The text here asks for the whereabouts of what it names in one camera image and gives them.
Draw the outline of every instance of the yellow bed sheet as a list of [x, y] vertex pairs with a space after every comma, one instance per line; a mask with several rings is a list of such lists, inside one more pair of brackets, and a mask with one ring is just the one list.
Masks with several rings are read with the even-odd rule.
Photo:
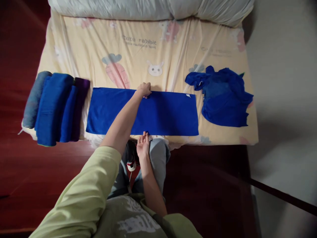
[[[247, 127], [224, 127], [201, 113], [202, 91], [185, 83], [191, 71], [230, 68], [245, 73], [245, 90], [253, 93], [242, 28], [229, 28], [196, 18], [182, 21], [124, 21], [63, 17], [51, 12], [38, 72], [68, 73], [91, 81], [82, 113], [80, 139], [97, 146], [103, 136], [85, 132], [93, 87], [136, 89], [151, 82], [153, 91], [196, 94], [199, 136], [153, 136], [171, 148], [184, 144], [228, 145], [258, 142], [253, 102]], [[23, 128], [36, 139], [33, 129]]]

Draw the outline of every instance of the dark blue towel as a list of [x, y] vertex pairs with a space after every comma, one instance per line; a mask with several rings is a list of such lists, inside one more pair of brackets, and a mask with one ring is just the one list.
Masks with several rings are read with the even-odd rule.
[[57, 139], [59, 142], [69, 142], [72, 135], [72, 126], [73, 126], [73, 115], [74, 115], [74, 107], [77, 98], [77, 87], [72, 86], [70, 94], [68, 96], [63, 118], [60, 127], [60, 138]]
[[247, 126], [246, 113], [253, 95], [244, 91], [243, 74], [238, 75], [229, 68], [215, 72], [212, 66], [206, 73], [189, 73], [185, 82], [193, 85], [196, 91], [202, 89], [204, 104], [203, 116], [219, 126]]
[[[86, 131], [106, 134], [117, 114], [133, 96], [135, 90], [94, 88]], [[198, 115], [196, 97], [182, 93], [156, 92], [143, 98], [132, 127], [132, 135], [148, 131], [151, 135], [196, 136]]]
[[82, 78], [75, 78], [75, 86], [78, 89], [76, 102], [74, 107], [74, 116], [73, 116], [73, 128], [71, 141], [78, 141], [80, 135], [80, 123], [82, 118], [83, 106], [85, 104], [85, 99], [90, 89], [90, 81]]
[[54, 73], [45, 81], [36, 121], [37, 143], [55, 146], [60, 132], [61, 115], [71, 91], [74, 78], [69, 74]]
[[38, 73], [36, 80], [31, 89], [30, 95], [27, 99], [23, 115], [23, 126], [27, 128], [34, 128], [37, 113], [39, 110], [40, 99], [44, 87], [45, 78], [51, 76], [51, 72], [43, 71]]

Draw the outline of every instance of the red wooden floor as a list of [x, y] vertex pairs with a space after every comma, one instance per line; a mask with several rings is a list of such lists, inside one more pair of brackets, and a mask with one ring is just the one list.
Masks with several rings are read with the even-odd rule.
[[[0, 234], [33, 230], [78, 174], [88, 142], [38, 146], [21, 129], [50, 16], [46, 1], [0, 2]], [[164, 186], [170, 213], [182, 213], [203, 237], [256, 237], [245, 146], [184, 146], [172, 152]]]

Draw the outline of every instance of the right hand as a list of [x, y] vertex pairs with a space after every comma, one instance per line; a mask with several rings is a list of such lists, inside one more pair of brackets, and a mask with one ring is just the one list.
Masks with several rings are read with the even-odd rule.
[[137, 88], [136, 93], [141, 95], [143, 98], [148, 98], [148, 95], [152, 93], [150, 90], [151, 90], [151, 83], [142, 83]]

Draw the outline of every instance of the blue cloth pile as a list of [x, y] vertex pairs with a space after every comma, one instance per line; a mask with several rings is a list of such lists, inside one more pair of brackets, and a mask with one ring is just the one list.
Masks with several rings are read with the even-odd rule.
[[77, 83], [76, 87], [76, 78], [74, 81], [69, 74], [48, 71], [38, 74], [25, 106], [23, 126], [35, 129], [39, 145], [55, 146], [57, 141], [79, 139], [72, 138], [72, 131], [79, 131], [79, 128], [73, 128], [74, 110], [82, 109], [85, 101], [82, 98], [86, 97], [90, 83], [86, 79], [78, 81], [83, 82], [85, 94], [82, 84]]
[[194, 86], [195, 91], [202, 89], [201, 112], [208, 121], [219, 126], [243, 127], [248, 126], [246, 110], [253, 100], [253, 95], [244, 90], [243, 75], [229, 68], [215, 72], [208, 66], [206, 73], [189, 73], [185, 82]]

